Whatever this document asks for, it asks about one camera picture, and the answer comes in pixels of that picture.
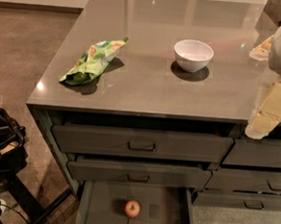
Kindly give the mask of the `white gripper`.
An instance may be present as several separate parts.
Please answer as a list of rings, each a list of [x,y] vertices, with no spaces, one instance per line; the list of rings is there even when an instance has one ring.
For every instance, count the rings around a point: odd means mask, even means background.
[[[248,54],[255,61],[267,61],[273,36],[262,41]],[[252,139],[262,139],[281,121],[281,79],[268,89],[260,109],[252,112],[245,127],[245,135]]]

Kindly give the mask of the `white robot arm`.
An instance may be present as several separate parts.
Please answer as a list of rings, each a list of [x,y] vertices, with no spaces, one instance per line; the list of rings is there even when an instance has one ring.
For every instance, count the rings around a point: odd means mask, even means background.
[[[262,87],[245,127],[248,137],[261,139],[281,121],[281,26],[273,36],[253,48],[249,57],[255,61],[267,61],[270,70],[279,75],[274,83]]]

